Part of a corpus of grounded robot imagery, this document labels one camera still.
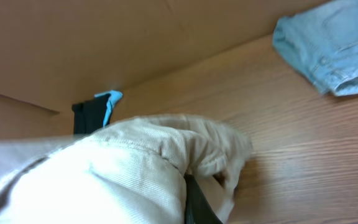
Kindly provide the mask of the beige shorts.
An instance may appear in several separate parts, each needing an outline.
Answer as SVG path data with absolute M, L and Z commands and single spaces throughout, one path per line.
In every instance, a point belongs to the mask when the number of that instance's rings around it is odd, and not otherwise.
M 185 223 L 185 174 L 225 223 L 251 154 L 241 132 L 185 114 L 0 141 L 0 223 Z

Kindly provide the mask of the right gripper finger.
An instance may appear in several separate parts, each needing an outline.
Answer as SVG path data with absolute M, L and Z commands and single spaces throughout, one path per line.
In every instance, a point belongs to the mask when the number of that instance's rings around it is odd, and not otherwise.
M 223 224 L 215 215 L 196 179 L 185 174 L 186 205 L 185 224 Z

